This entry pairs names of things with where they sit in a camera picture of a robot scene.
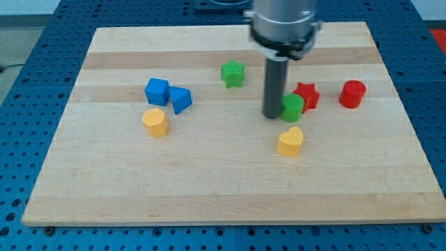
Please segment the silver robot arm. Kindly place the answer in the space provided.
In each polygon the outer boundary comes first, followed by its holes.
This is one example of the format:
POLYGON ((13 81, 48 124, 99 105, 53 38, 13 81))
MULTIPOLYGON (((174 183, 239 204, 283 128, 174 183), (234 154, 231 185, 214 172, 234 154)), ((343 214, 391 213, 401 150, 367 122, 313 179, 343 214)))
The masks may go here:
POLYGON ((244 11, 249 39, 265 56, 262 113, 275 119, 282 112, 289 61, 299 61, 316 43, 317 0, 255 0, 244 11))

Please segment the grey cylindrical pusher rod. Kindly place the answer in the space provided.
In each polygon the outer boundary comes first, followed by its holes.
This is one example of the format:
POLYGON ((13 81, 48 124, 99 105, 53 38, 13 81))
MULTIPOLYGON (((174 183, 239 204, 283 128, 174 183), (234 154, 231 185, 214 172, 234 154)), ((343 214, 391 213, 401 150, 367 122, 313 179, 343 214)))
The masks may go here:
POLYGON ((288 61, 266 59, 262 113, 268 119, 275 119, 282 112, 287 69, 288 61))

